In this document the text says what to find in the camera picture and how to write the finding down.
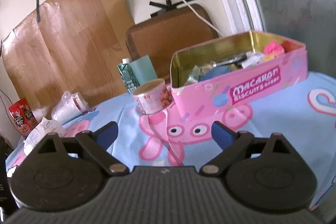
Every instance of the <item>frosted glass panel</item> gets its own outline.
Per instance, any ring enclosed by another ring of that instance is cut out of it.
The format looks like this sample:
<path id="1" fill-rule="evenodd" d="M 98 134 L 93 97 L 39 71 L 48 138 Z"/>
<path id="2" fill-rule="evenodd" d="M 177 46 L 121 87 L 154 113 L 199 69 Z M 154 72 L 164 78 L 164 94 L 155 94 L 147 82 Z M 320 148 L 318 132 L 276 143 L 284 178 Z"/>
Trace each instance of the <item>frosted glass panel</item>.
<path id="1" fill-rule="evenodd" d="M 336 78 L 336 0 L 256 0 L 265 31 L 307 45 L 309 69 Z"/>

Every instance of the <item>blue circle on tin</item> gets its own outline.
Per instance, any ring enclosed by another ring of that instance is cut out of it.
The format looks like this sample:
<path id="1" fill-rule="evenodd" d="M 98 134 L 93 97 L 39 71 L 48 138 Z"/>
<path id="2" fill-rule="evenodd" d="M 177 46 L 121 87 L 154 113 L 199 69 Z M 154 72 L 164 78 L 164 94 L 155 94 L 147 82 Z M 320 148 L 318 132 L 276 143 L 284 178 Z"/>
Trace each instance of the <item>blue circle on tin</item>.
<path id="1" fill-rule="evenodd" d="M 214 104 L 214 106 L 220 107 L 225 106 L 228 101 L 229 101 L 228 96 L 224 93 L 221 93 L 218 94 L 215 98 L 213 98 L 212 103 Z"/>
<path id="2" fill-rule="evenodd" d="M 299 67 L 301 67 L 301 57 L 295 56 L 292 61 L 292 68 L 298 69 Z"/>

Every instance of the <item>blue tablecloth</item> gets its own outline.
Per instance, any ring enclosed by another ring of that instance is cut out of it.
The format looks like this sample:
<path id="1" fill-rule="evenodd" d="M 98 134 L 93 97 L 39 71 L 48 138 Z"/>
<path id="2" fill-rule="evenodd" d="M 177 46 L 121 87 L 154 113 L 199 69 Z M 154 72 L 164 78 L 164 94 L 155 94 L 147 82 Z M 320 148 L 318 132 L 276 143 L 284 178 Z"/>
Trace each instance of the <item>blue tablecloth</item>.
<path id="1" fill-rule="evenodd" d="M 221 153 L 209 131 L 213 121 L 221 121 L 236 131 L 250 131 L 258 137 L 280 132 L 318 179 L 312 202 L 315 205 L 336 182 L 335 95 L 335 79 L 310 72 L 306 81 L 273 95 L 237 109 L 227 109 L 215 117 L 186 122 L 174 116 L 175 104 L 166 113 L 150 118 L 141 116 L 132 96 L 123 94 L 99 104 L 64 127 L 68 128 L 68 135 L 73 135 L 86 129 L 96 131 L 116 121 L 118 138 L 108 152 L 130 169 L 135 165 L 192 165 L 198 170 Z M 162 129 L 167 129 L 168 140 L 155 136 Z M 6 160 L 7 169 L 22 162 L 22 154 L 23 143 L 20 143 Z"/>

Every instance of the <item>white plastic package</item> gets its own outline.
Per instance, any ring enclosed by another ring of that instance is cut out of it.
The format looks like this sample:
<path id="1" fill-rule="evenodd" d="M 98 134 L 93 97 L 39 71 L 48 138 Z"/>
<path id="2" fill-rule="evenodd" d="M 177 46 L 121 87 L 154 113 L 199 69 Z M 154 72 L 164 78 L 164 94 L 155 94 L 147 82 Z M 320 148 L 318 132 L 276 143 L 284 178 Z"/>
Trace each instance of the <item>white plastic package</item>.
<path id="1" fill-rule="evenodd" d="M 53 108 L 51 118 L 65 124 L 88 110 L 89 105 L 79 92 L 71 94 L 66 91 L 61 101 Z"/>
<path id="2" fill-rule="evenodd" d="M 43 137 L 50 132 L 57 133 L 61 138 L 63 138 L 67 133 L 59 122 L 55 120 L 50 121 L 43 117 L 42 122 L 40 122 L 31 131 L 31 133 L 29 133 L 27 139 L 24 141 L 24 153 L 26 155 L 29 155 L 29 153 L 43 139 Z"/>

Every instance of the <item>cartoon eye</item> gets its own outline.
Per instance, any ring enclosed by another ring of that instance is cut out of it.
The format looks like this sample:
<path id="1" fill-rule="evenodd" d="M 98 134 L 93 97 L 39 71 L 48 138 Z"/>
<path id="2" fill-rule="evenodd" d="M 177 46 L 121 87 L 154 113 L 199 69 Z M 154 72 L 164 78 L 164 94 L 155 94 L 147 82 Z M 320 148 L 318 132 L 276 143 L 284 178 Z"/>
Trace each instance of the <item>cartoon eye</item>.
<path id="1" fill-rule="evenodd" d="M 168 134 L 172 137 L 177 137 L 183 133 L 184 129 L 180 126 L 172 126 L 168 128 Z"/>
<path id="2" fill-rule="evenodd" d="M 199 137 L 206 134 L 208 131 L 209 127 L 207 125 L 199 124 L 192 129 L 192 135 Z"/>

